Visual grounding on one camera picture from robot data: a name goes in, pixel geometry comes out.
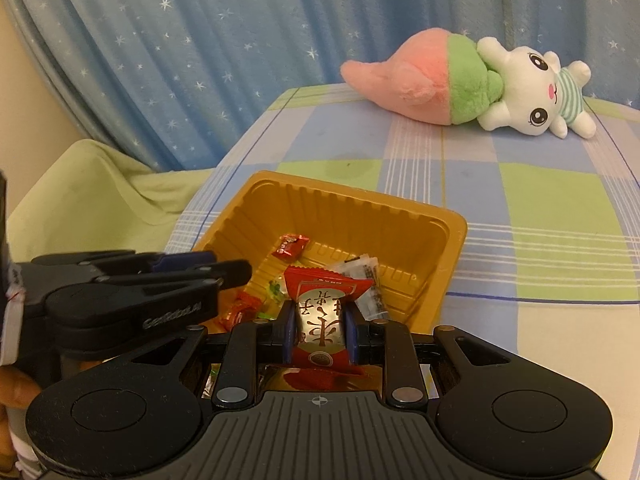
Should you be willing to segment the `person's left hand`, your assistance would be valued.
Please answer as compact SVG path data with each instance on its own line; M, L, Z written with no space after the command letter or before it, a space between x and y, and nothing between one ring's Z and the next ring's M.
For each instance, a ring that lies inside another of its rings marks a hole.
M15 463L15 450L10 436L8 409L24 410L40 393L40 387L26 374L12 366L0 370L1 475L9 477Z

